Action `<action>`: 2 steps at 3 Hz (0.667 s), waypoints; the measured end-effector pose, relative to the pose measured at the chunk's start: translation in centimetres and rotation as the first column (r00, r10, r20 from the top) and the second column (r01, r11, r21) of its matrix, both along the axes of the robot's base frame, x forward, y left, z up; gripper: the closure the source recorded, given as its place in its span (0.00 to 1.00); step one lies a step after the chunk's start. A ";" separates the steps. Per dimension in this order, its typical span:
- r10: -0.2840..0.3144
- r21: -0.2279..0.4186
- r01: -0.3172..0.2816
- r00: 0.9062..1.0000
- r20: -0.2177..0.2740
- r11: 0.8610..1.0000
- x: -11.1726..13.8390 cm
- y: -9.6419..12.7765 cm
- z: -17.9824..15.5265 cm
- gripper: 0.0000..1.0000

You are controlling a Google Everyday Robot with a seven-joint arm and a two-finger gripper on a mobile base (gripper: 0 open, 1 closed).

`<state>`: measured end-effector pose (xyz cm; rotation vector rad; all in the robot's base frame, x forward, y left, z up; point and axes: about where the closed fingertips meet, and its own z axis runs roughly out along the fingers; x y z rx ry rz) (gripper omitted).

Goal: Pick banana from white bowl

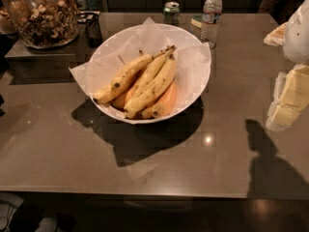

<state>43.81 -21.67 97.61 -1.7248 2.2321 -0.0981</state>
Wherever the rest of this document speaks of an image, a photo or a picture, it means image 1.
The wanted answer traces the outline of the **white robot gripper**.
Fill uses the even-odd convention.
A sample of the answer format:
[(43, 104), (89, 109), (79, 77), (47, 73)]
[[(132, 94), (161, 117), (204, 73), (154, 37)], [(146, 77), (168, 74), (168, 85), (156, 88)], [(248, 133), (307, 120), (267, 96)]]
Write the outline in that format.
[(283, 45), (286, 57), (296, 63), (288, 73), (280, 72), (275, 80), (266, 127), (279, 132), (288, 129), (309, 105), (309, 0), (304, 0), (288, 23), (267, 34), (264, 43)]

